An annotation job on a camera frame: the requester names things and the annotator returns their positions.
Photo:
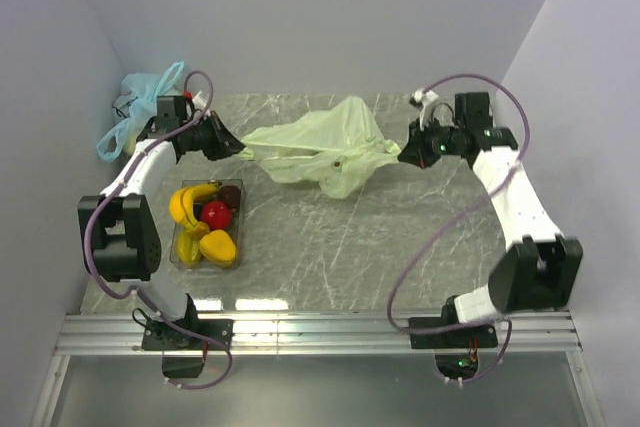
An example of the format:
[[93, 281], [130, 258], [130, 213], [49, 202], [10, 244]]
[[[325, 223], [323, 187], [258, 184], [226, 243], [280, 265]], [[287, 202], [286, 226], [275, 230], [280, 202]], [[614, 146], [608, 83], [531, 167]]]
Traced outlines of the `yellow fake bell pepper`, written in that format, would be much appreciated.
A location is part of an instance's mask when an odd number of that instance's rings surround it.
[[199, 241], [202, 255], [210, 262], [225, 266], [231, 265], [237, 256], [237, 246], [224, 230], [214, 230]]

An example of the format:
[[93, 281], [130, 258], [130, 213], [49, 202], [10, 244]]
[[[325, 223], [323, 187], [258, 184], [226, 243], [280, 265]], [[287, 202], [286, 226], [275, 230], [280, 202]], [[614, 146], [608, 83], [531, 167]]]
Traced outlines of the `yellow fake banana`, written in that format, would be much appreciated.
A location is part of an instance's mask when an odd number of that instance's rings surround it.
[[216, 194], [219, 187], [215, 183], [197, 184], [176, 191], [169, 201], [169, 213], [177, 224], [183, 227], [195, 227], [199, 221], [194, 214], [197, 200]]

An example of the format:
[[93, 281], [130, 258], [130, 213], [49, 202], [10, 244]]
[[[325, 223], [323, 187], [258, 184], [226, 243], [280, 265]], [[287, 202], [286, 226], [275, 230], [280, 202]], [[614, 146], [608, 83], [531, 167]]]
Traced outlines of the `dark red fake fruit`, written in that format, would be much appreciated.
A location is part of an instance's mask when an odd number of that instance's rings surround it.
[[231, 211], [237, 211], [241, 205], [242, 190], [235, 185], [224, 185], [220, 187], [217, 197]]

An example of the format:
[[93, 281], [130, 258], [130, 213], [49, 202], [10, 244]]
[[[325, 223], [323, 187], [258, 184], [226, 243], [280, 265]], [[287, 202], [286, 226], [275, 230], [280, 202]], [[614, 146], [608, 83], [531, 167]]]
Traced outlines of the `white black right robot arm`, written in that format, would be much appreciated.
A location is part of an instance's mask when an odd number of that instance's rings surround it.
[[481, 200], [491, 203], [505, 240], [505, 253], [487, 283], [455, 297], [453, 313], [440, 322], [444, 341], [458, 347], [474, 336], [480, 320], [565, 307], [583, 248], [542, 206], [522, 164], [524, 149], [509, 128], [495, 125], [488, 93], [456, 95], [450, 125], [436, 119], [436, 99], [432, 92], [413, 96], [422, 111], [410, 124], [398, 159], [419, 168], [444, 156], [465, 160], [484, 187]]

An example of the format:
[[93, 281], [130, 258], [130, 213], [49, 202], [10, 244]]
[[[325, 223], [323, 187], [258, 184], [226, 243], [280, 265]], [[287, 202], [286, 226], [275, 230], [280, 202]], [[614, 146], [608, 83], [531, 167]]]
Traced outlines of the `yellow fake star fruit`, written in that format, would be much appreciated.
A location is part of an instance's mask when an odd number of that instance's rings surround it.
[[186, 230], [182, 230], [177, 237], [176, 253], [179, 260], [187, 266], [196, 264], [202, 257], [199, 241], [191, 238]]

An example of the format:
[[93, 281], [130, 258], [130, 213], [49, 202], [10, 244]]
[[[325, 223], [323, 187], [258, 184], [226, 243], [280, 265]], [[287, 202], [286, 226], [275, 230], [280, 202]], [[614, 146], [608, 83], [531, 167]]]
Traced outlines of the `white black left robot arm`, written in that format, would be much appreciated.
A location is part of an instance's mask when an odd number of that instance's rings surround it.
[[136, 296], [153, 320], [167, 325], [168, 340], [189, 349], [200, 340], [202, 326], [192, 298], [160, 267], [162, 245], [148, 199], [184, 154], [200, 152], [218, 161], [244, 146], [215, 112], [197, 108], [185, 94], [160, 96], [156, 106], [117, 178], [79, 201], [82, 249], [88, 273], [107, 296]]

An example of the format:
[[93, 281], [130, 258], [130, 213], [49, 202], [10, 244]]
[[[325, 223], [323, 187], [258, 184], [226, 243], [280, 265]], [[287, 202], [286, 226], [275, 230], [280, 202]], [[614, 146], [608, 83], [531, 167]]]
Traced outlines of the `pale green plastic bag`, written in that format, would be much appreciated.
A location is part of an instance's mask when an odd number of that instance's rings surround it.
[[291, 123], [260, 127], [241, 142], [238, 157], [256, 163], [274, 182], [316, 183], [333, 199], [347, 198], [377, 169], [396, 164], [401, 152], [356, 96]]

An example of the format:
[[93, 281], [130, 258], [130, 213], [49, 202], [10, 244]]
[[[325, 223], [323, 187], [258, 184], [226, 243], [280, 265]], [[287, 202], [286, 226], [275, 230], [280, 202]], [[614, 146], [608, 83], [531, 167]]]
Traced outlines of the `red fake apple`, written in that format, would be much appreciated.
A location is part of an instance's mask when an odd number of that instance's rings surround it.
[[205, 223], [211, 231], [227, 230], [232, 222], [232, 211], [220, 200], [206, 203], [200, 213], [200, 221]]

